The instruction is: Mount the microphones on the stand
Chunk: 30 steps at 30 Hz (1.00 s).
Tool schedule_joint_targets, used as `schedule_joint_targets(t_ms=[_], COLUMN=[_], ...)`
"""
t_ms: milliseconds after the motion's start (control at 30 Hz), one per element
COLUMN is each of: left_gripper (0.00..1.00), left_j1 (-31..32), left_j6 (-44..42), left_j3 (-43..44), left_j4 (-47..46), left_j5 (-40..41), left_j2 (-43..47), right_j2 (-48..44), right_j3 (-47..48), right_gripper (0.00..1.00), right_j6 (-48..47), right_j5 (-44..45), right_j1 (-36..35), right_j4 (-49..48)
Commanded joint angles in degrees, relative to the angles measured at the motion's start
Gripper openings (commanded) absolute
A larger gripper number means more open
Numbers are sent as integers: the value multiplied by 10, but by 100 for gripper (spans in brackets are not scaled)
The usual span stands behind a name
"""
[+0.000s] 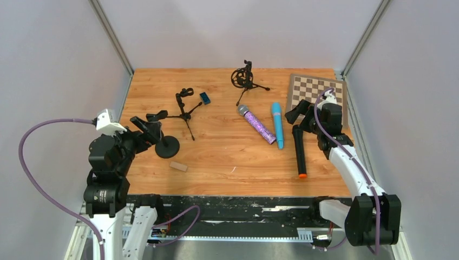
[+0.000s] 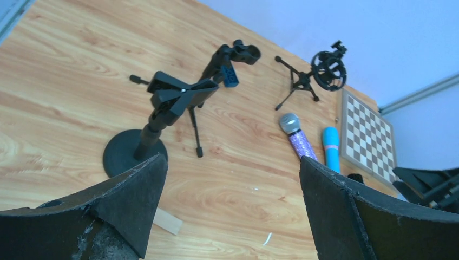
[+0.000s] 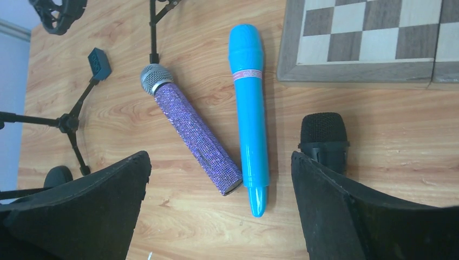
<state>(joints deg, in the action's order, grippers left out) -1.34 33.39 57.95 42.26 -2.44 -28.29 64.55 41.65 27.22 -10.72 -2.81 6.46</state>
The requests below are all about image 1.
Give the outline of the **black microphone orange end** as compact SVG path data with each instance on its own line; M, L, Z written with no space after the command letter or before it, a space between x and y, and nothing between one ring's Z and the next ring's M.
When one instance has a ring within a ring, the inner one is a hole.
M296 151L298 176L299 178L307 178L303 130L299 127L299 125L294 125L292 127L292 135Z

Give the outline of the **black round-base mic stand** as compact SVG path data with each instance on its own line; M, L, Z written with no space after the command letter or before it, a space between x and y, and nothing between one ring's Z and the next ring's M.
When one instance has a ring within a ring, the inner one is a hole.
M161 130L161 122L160 120L165 119L168 117L168 112L166 110L161 110L157 114L146 114L146 119L148 122L158 123L159 122L159 130L160 130L160 141L155 145L155 152L156 154L163 159L169 159L177 155L180 149L180 143L177 138L171 135L164 135L163 131Z

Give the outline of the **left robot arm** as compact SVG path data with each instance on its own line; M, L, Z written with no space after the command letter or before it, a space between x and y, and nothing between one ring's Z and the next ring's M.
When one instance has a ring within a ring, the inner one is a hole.
M100 114L93 124L101 134L89 146L91 170L83 193L86 213L96 230L96 242L104 247L103 259L122 258L122 221L130 183L127 173L138 153L148 150L162 138L159 121L144 121L137 116L131 122L138 127L132 131L107 114Z

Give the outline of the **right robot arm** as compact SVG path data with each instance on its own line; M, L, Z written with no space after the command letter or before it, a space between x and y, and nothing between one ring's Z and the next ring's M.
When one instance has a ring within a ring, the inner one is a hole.
M333 102L315 105L302 100L285 118L293 126L299 177L307 176L303 134L308 132L317 136L318 148L338 170L353 197L349 206L328 196L316 198L316 216L342 227L353 246L397 244L401 200L387 194L362 165L353 141L342 131L342 107Z

